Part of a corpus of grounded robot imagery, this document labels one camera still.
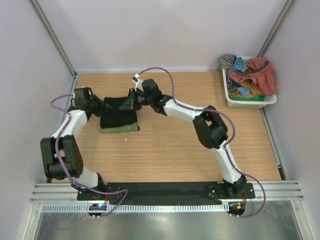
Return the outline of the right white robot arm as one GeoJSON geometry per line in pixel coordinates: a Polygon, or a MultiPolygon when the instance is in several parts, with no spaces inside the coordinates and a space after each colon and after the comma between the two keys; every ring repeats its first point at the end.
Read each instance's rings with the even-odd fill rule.
{"type": "Polygon", "coordinates": [[[129,90],[120,110],[138,111],[150,106],[156,113],[192,123],[199,142],[210,149],[221,168],[226,194],[237,198],[244,191],[247,179],[238,169],[228,144],[228,128],[213,106],[199,108],[174,100],[163,94],[153,79],[133,77],[134,88],[129,90]]]}

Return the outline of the yellow garment in basket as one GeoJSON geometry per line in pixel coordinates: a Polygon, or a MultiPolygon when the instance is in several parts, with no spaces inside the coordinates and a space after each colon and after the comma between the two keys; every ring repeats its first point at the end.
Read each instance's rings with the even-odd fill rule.
{"type": "Polygon", "coordinates": [[[237,86],[237,89],[235,92],[230,93],[230,97],[242,97],[242,98],[252,98],[256,95],[262,95],[263,94],[255,87],[253,86],[252,79],[246,78],[243,82],[240,82],[237,86]]]}

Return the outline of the aluminium frame rail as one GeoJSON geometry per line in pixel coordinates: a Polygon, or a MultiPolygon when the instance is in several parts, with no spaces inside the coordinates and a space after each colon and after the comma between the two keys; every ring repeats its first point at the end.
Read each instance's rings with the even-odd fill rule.
{"type": "MultiPolygon", "coordinates": [[[[303,193],[297,181],[279,180],[261,182],[268,201],[303,201],[303,193]]],[[[76,201],[78,192],[68,183],[37,183],[29,202],[69,203],[76,201]]]]}

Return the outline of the pink tank top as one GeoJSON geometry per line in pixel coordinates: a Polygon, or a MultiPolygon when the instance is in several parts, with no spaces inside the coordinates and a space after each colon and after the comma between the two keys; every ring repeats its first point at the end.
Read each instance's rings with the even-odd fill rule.
{"type": "Polygon", "coordinates": [[[276,95],[278,92],[274,77],[273,65],[266,57],[250,58],[246,61],[246,66],[252,68],[251,72],[235,70],[230,74],[229,79],[238,85],[250,79],[252,85],[263,95],[276,95]]]}

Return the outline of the light blue tank top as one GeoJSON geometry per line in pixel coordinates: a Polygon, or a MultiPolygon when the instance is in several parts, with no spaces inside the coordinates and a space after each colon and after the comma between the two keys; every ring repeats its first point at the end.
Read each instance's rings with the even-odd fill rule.
{"type": "Polygon", "coordinates": [[[246,60],[244,60],[242,57],[237,57],[233,64],[233,71],[240,71],[242,73],[245,72],[245,69],[247,68],[246,60]]]}

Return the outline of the black tank top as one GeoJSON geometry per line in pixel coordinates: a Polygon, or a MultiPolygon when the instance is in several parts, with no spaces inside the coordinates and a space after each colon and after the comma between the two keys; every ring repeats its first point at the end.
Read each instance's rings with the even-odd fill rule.
{"type": "Polygon", "coordinates": [[[118,128],[138,122],[134,110],[119,110],[119,107],[126,101],[127,97],[105,97],[104,103],[112,107],[100,117],[100,127],[118,128]]]}

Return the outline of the green tank top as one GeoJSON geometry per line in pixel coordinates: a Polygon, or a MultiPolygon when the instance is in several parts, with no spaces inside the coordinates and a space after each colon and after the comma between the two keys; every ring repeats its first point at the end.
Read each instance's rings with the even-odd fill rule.
{"type": "Polygon", "coordinates": [[[140,127],[138,124],[132,123],[119,127],[107,127],[107,128],[99,128],[100,134],[122,134],[122,133],[130,133],[130,132],[139,132],[140,127]]]}

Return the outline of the right aluminium corner post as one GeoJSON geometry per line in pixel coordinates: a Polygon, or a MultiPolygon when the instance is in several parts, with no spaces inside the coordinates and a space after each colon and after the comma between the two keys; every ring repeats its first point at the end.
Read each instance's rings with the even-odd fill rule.
{"type": "Polygon", "coordinates": [[[289,16],[290,12],[292,11],[293,7],[295,6],[297,0],[286,0],[283,7],[281,8],[279,14],[277,15],[275,22],[273,23],[265,41],[263,42],[257,57],[263,57],[269,47],[271,46],[272,42],[275,40],[277,34],[279,33],[281,27],[283,26],[285,20],[289,16]]]}

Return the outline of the bright green garment in basket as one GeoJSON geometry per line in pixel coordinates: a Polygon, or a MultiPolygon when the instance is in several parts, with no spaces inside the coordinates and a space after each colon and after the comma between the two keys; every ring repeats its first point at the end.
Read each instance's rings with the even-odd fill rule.
{"type": "Polygon", "coordinates": [[[264,95],[255,95],[253,97],[229,97],[233,101],[242,101],[242,102],[264,102],[265,101],[265,96],[264,95]]]}

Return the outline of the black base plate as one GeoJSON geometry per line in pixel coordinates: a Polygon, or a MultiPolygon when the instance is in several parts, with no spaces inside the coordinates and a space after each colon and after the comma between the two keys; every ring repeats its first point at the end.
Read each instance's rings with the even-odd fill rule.
{"type": "Polygon", "coordinates": [[[200,182],[109,182],[99,183],[96,190],[118,193],[127,189],[128,205],[174,205],[191,200],[254,199],[253,185],[244,183],[233,189],[230,184],[217,181],[200,182]]]}

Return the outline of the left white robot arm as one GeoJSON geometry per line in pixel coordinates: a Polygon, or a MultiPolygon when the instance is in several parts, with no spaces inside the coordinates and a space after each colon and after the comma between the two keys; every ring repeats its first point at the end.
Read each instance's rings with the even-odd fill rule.
{"type": "Polygon", "coordinates": [[[111,109],[89,87],[76,88],[65,95],[70,100],[68,109],[55,105],[59,97],[50,102],[50,106],[64,113],[65,118],[58,130],[50,137],[40,141],[40,150],[44,174],[51,180],[69,180],[78,193],[101,200],[107,194],[102,176],[84,166],[76,138],[91,116],[100,117],[111,109]]]}

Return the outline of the white laundry basket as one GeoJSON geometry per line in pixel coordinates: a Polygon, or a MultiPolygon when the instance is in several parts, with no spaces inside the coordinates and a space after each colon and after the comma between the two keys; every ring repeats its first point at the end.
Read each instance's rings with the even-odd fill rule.
{"type": "Polygon", "coordinates": [[[218,63],[229,107],[260,109],[277,101],[274,67],[267,57],[223,54],[218,63]]]}

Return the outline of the striped tank top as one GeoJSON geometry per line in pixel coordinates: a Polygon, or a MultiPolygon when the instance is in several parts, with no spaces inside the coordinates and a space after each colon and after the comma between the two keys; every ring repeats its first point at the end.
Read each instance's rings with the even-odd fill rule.
{"type": "Polygon", "coordinates": [[[233,93],[237,90],[238,85],[230,80],[230,75],[234,71],[234,64],[237,59],[237,56],[234,54],[223,54],[218,58],[218,62],[221,65],[222,69],[224,70],[225,74],[225,83],[227,86],[228,93],[233,93]]]}

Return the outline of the left aluminium corner post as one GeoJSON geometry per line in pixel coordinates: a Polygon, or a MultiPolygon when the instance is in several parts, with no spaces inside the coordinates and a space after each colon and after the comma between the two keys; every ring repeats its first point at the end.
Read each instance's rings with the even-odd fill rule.
{"type": "Polygon", "coordinates": [[[54,47],[56,48],[58,54],[60,55],[61,59],[63,60],[64,64],[66,65],[67,69],[71,73],[72,77],[75,78],[77,76],[77,73],[70,61],[70,59],[67,56],[67,53],[65,52],[61,42],[59,41],[49,19],[47,18],[43,8],[41,7],[38,0],[29,0],[28,1],[30,5],[32,6],[35,14],[39,18],[42,26],[44,27],[45,31],[47,32],[49,38],[51,39],[54,47]]]}

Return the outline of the aluminium corner post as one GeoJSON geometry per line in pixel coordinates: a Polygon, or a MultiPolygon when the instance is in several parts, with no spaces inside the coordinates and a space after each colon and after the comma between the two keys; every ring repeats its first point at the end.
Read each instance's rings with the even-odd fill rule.
{"type": "Polygon", "coordinates": [[[70,59],[67,56],[67,53],[65,52],[61,42],[59,41],[49,19],[47,18],[43,8],[41,7],[38,0],[29,0],[28,1],[30,5],[32,6],[35,14],[39,18],[42,26],[44,27],[45,31],[47,32],[49,38],[51,39],[54,47],[56,48],[58,54],[60,55],[61,59],[63,60],[64,64],[66,65],[67,69],[71,73],[72,77],[75,78],[77,76],[77,73],[70,61],[70,59]]]}
{"type": "Polygon", "coordinates": [[[269,47],[271,46],[272,42],[275,40],[277,34],[279,33],[281,27],[283,26],[285,20],[289,16],[290,12],[292,11],[293,7],[295,6],[297,0],[286,0],[283,7],[281,8],[279,14],[277,15],[275,22],[273,23],[265,41],[263,42],[257,57],[263,57],[269,47]]]}

